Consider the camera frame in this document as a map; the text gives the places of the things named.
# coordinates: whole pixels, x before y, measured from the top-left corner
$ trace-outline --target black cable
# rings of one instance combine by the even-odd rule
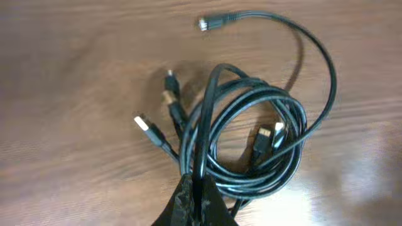
[[[172,154],[174,151],[170,145],[164,146],[164,149],[167,149],[165,151],[173,159],[178,160],[182,175],[193,173],[196,188],[201,185],[199,181],[202,181],[204,175],[208,173],[214,177],[216,185],[223,195],[237,199],[234,208],[231,209],[233,217],[252,199],[271,195],[289,182],[300,163],[305,139],[319,127],[328,115],[337,89],[334,64],[325,47],[307,29],[285,17],[264,11],[240,11],[206,16],[200,20],[200,27],[202,30],[212,30],[220,28],[226,23],[250,17],[266,18],[284,23],[310,39],[320,50],[327,63],[330,74],[330,92],[322,113],[310,127],[307,127],[307,117],[303,106],[287,91],[274,87],[259,78],[249,77],[242,70],[230,64],[221,63],[213,69],[204,99],[195,106],[189,115],[184,130],[179,131],[181,137],[179,137],[178,159]],[[239,78],[218,85],[219,76],[224,70],[235,73]],[[229,94],[244,88],[247,90],[227,104],[212,121],[214,106]],[[288,133],[286,139],[277,148],[274,155],[253,167],[253,170],[245,173],[232,172],[217,161],[218,138],[236,116],[251,106],[263,102],[269,102],[283,121]],[[201,194],[197,191],[194,195],[196,202],[201,199]]]

